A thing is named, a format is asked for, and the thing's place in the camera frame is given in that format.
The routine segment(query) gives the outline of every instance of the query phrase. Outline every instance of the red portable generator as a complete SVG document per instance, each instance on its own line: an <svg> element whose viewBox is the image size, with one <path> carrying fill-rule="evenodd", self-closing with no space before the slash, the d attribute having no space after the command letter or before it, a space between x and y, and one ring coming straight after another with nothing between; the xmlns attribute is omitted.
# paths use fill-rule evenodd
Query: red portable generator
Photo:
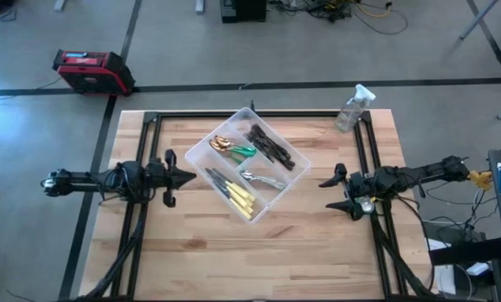
<svg viewBox="0 0 501 302"><path fill-rule="evenodd" d="M78 93L130 96L134 79L122 57L110 53L59 50L52 69Z"/></svg>

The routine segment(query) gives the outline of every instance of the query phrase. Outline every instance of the wire bundle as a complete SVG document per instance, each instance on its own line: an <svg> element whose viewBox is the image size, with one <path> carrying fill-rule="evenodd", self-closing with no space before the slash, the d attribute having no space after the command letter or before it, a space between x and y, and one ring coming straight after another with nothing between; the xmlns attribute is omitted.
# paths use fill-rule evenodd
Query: wire bundle
<svg viewBox="0 0 501 302"><path fill-rule="evenodd" d="M314 18L327 19L330 22L335 22L338 19L350 18L353 15L357 17L364 25L368 26L371 30L386 35L395 35L403 33L409 27L409 20L401 13L400 11L392 9L392 3L387 2L384 8L361 3L360 0L328 0L328 1L313 1L309 3L309 0L301 0L304 4L300 6L292 5L293 0L288 3L283 2L282 0L271 0L269 4L274 5L277 11L281 13L285 13L291 17L294 17L298 12L307 12L310 16ZM404 26L394 32L385 32L380 29L376 29L372 24L370 24L367 20L362 18L356 11L352 10L352 6L356 6L357 10L363 13L364 15L369 16L370 18L385 18L391 15L392 13L398 15L404 22ZM384 13L370 13L367 9L364 8L375 8L384 10Z"/></svg>

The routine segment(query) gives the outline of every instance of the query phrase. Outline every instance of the gray floor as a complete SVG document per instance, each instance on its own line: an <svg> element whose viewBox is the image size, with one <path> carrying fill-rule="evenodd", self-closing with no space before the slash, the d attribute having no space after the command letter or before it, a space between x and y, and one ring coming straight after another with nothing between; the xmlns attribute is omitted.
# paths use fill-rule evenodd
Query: gray floor
<svg viewBox="0 0 501 302"><path fill-rule="evenodd" d="M132 1L70 0L63 13L53 12L52 4L19 1L17 21L0 23L0 89L34 89L58 78L50 69L57 49L122 48ZM501 65L480 29L457 40L473 18L466 1L397 0L394 7L404 12L410 27L383 36L355 18L329 24L305 13L292 18L270 12L266 23L223 25L214 0L203 16L195 15L193 0L143 0L128 65L139 86L501 77ZM395 17L369 21L382 30L400 26ZM501 48L501 2L486 21ZM409 165L455 154L469 156L468 167L481 170L487 167L487 151L501 148L501 121L494 118L501 111L501 85L371 89L378 96L375 107L393 110ZM102 167L122 110L237 109L251 99L258 108L335 108L351 94L352 89L342 88L118 98ZM0 301L17 301L5 290L36 301L57 298L82 196L51 199L42 194L39 181L57 168L89 169L106 103L106 97L78 95L0 102ZM435 194L470 201L474 192L464 183ZM431 198L421 202L426 219L468 217L468 206ZM493 205L485 205L478 216L490 213ZM500 236L498 215L477 227L488 237ZM85 260L83 253L76 280Z"/></svg>

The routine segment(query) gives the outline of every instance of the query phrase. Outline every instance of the spray nozzle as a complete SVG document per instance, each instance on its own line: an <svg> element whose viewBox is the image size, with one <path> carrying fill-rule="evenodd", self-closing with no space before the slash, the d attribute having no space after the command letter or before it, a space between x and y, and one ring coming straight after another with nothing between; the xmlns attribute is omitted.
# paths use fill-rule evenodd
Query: spray nozzle
<svg viewBox="0 0 501 302"><path fill-rule="evenodd" d="M368 101L371 102L375 99L375 95L366 87L358 84L355 86L357 93L354 95L354 100L356 102Z"/></svg>

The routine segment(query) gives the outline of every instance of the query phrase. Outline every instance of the silver spoon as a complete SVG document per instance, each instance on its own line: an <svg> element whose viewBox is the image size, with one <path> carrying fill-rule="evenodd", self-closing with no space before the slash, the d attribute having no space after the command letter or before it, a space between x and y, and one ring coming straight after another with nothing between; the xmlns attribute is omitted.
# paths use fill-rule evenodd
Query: silver spoon
<svg viewBox="0 0 501 302"><path fill-rule="evenodd" d="M285 186L286 186L284 183L277 181L273 177L257 176L257 175L254 175L254 174L248 172L247 170L241 171L240 174L246 180L250 180L250 181L259 180L259 181L263 182L264 184L271 185L278 190L283 190L283 189L285 189Z"/></svg>

